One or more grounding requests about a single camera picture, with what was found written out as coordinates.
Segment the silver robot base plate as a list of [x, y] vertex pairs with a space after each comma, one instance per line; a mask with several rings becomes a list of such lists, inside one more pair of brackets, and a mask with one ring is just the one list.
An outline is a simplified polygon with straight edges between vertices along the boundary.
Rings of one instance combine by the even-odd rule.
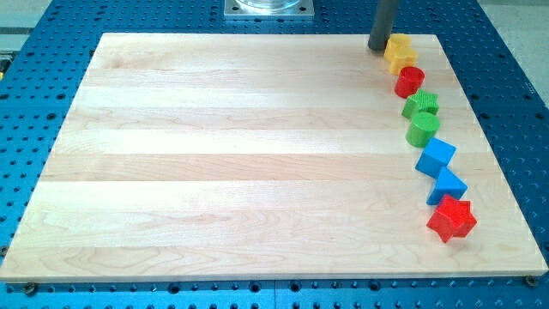
[[312, 0], [225, 0], [224, 16], [229, 20], [250, 18], [312, 19]]

